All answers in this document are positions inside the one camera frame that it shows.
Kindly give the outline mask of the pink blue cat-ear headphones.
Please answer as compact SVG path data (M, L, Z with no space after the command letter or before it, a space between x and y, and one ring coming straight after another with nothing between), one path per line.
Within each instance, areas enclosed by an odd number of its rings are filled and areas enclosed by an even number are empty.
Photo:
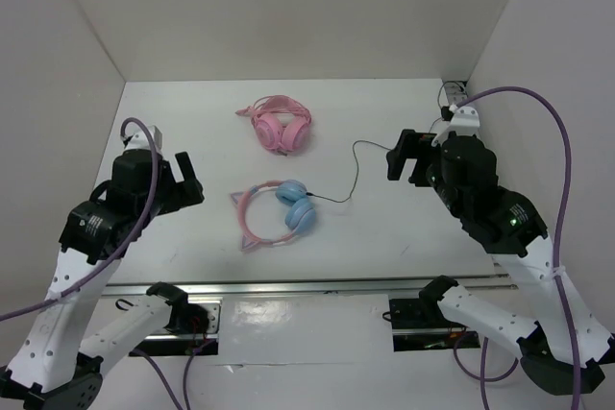
M289 244L316 223L316 207L306 186L296 180L265 181L230 194L240 230L239 248Z

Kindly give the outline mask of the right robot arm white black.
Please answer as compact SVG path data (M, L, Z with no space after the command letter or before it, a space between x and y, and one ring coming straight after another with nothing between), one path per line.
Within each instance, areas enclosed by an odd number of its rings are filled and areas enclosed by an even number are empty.
M499 184L496 155L474 136L443 144L432 133L401 132L386 155L396 181L415 160L409 182L432 188L462 229L510 276L529 301L532 317L501 309L440 276L419 293L419 313L431 326L465 325L507 349L528 378L554 396L593 393L602 366L614 361L614 336L586 306L563 268L532 202Z

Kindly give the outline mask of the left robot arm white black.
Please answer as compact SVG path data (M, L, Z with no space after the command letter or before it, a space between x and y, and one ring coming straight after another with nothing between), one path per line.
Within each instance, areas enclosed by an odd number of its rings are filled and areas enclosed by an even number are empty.
M91 336L86 329L109 279L126 253L124 242L140 216L156 216L203 202L187 153L176 155L182 181L170 164L154 164L146 149L124 152L111 178L68 215L60 238L57 267L23 346L1 369L2 398L20 400L26 409L87 409L104 377L146 337L165 330L203 340L209 313L191 303L179 287L157 282L118 319Z

